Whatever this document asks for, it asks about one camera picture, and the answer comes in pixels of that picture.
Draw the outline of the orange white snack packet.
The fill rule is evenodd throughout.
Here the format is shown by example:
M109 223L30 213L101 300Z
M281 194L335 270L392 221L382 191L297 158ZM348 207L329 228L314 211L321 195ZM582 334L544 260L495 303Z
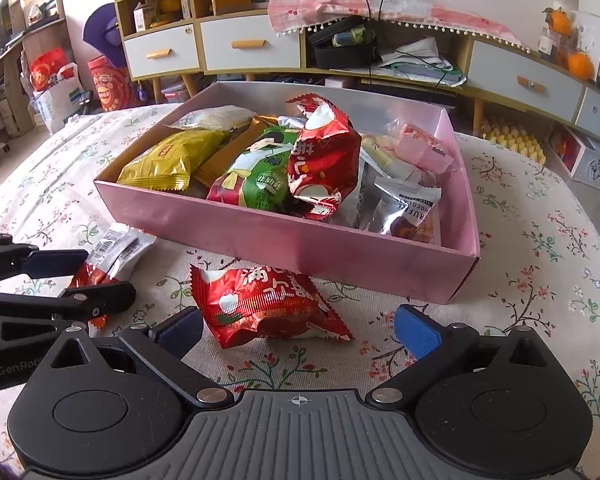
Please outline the orange white snack packet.
M156 239L155 235L124 224L110 226L74 274L68 289L128 282Z

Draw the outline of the red candy packet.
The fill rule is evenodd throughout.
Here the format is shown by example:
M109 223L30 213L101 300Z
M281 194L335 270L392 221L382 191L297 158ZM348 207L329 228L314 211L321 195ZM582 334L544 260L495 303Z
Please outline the red candy packet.
M289 193L301 217L324 221L358 184L362 138L347 114L316 93L288 102L306 116L288 159Z
M204 322L224 349L257 338L353 339L340 315L304 274L274 266L215 271L192 266L190 289Z

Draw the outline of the yellow snack bag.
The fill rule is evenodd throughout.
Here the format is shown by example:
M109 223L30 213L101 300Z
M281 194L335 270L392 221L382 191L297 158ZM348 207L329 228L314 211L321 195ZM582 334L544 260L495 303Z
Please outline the yellow snack bag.
M151 191L184 191L192 173L223 143L222 130L181 130L126 164L119 184Z

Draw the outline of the silver foil snack packet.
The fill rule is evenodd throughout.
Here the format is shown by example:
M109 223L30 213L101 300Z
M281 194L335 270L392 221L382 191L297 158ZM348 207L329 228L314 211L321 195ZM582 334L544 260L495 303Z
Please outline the silver foil snack packet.
M442 188L422 183L413 171L406 180L390 177L369 162L358 164L358 185L334 218L337 226L425 244L441 244Z

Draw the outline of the gold snack bar packet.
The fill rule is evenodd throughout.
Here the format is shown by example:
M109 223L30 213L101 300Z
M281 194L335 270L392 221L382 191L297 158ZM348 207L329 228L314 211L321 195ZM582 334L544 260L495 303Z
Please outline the gold snack bar packet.
M250 124L231 134L230 140L224 143L213 155L205 160L192 174L192 182L210 188L212 183L230 168L230 165L259 139L265 128L277 126L275 118L256 116Z

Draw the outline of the green cartoon snack bag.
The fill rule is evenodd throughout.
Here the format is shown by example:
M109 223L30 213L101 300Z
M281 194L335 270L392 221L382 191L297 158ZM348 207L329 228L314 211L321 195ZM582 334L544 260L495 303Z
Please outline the green cartoon snack bag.
M299 133L298 129L279 126L265 128L213 182L207 200L282 212L289 193L288 159Z

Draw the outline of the pink snack packet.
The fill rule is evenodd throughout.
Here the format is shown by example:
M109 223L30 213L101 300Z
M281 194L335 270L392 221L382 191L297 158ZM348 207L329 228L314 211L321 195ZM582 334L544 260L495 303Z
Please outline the pink snack packet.
M454 157L442 141L410 122L396 122L389 127L389 136L396 157L421 170L443 174L454 162Z

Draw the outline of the floral tablecloth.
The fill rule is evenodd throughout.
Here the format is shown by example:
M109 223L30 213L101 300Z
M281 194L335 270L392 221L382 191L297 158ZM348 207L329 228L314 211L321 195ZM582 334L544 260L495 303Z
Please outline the floral tablecloth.
M0 166L0 232L42 248L94 248L111 224L95 178L168 113L154 105L80 118L10 153ZM591 412L593 432L580 467L599 477L600 234L554 172L472 136L460 136L458 144L481 257L452 304L426 304L425 312L491 336L533 328ZM225 350L204 335L186 362L235 392L367 391L411 364L394 336L398 298L334 281L316 287L350 328L351 341L259 339Z

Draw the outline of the white shopping bag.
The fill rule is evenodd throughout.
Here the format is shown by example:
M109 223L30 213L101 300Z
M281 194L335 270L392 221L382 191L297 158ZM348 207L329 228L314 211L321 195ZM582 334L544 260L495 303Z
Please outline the white shopping bag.
M64 50L55 48L31 63L29 80L47 130L56 133L80 108L84 88L78 66L68 61Z

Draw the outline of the red paper bag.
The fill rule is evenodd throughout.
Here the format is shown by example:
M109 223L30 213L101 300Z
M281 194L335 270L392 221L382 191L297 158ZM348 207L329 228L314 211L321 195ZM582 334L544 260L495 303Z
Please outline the red paper bag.
M105 112L126 110L134 105L134 89L126 67L114 67L106 56L87 63L100 106Z

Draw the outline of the yellow egg tray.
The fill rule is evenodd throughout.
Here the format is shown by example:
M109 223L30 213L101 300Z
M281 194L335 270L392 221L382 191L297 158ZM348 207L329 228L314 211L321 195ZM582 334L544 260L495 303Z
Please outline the yellow egg tray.
M509 151L527 157L532 162L542 166L546 163L546 155L539 139L521 124L514 124L503 117L483 118L480 136L483 140L507 148Z

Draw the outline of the white patterned box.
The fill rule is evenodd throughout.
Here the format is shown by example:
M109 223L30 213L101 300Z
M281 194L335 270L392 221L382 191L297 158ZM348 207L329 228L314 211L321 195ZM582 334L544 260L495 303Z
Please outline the white patterned box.
M600 191L600 142L557 124L548 144L572 180Z

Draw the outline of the wooden cabinet with drawers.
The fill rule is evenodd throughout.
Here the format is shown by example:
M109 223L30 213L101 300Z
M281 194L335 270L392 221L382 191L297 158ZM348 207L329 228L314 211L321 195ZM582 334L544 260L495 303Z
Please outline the wooden cabinet with drawers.
M350 76L449 91L474 131L509 139L486 104L546 116L600 140L600 19L552 6L539 47L485 16L426 0L114 0L136 81L197 74Z

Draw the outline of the black box on shelf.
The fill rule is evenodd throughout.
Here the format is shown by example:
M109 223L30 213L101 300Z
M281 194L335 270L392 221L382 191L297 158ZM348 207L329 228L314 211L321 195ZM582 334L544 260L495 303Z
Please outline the black box on shelf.
M310 58L321 70L370 68L380 60L376 34L360 16L320 25L308 40Z

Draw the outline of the pink cloth on cabinet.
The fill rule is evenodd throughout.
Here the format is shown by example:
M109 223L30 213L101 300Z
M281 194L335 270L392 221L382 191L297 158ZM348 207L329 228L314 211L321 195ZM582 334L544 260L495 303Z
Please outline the pink cloth on cabinet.
M276 35L316 29L357 16L419 28L472 35L529 52L512 31L481 15L424 0L270 0L268 19Z

